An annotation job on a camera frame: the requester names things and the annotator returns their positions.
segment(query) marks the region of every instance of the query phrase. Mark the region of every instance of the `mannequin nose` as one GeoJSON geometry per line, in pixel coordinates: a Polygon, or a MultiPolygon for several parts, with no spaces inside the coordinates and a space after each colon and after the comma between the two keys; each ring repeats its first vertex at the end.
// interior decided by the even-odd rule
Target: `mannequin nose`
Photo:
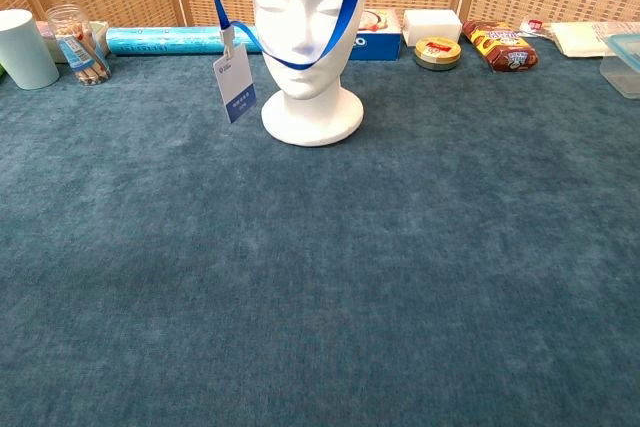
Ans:
{"type": "Polygon", "coordinates": [[[303,6],[295,9],[295,13],[291,16],[291,24],[288,27],[291,49],[299,55],[310,55],[314,47],[311,19],[303,6]]]}

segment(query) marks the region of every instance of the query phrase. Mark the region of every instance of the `clear plastic food container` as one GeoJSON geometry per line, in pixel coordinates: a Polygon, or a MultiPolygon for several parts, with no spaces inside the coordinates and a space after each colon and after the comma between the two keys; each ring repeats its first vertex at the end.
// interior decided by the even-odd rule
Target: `clear plastic food container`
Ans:
{"type": "Polygon", "coordinates": [[[640,99],[640,34],[612,35],[606,42],[616,55],[602,59],[600,73],[627,99],[640,99]]]}
{"type": "Polygon", "coordinates": [[[111,77],[111,69],[100,43],[96,42],[87,14],[74,4],[47,11],[49,27],[76,78],[85,85],[101,84],[111,77]]]}

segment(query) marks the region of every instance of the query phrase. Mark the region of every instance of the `white box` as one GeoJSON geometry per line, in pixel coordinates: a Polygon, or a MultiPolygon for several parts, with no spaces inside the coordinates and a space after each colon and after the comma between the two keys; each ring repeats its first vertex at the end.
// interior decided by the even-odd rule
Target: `white box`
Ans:
{"type": "Polygon", "coordinates": [[[453,10],[405,10],[402,35],[409,47],[425,37],[460,40],[462,22],[453,10]]]}

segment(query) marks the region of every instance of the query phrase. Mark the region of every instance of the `white cup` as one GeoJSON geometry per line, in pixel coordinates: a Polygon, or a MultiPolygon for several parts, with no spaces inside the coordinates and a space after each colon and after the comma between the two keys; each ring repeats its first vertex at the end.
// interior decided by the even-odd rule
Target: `white cup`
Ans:
{"type": "Polygon", "coordinates": [[[21,89],[58,80],[58,69],[28,10],[0,10],[0,64],[21,89]]]}

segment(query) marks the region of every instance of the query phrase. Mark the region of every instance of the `mannequin base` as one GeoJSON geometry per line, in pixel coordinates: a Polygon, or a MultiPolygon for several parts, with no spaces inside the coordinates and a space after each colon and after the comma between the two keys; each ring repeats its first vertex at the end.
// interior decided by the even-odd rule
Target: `mannequin base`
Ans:
{"type": "Polygon", "coordinates": [[[267,132],[281,142],[301,147],[319,147],[346,139],[360,127],[363,116],[360,99],[342,87],[338,105],[321,107],[312,117],[287,109],[282,91],[262,107],[262,124],[267,132]]]}

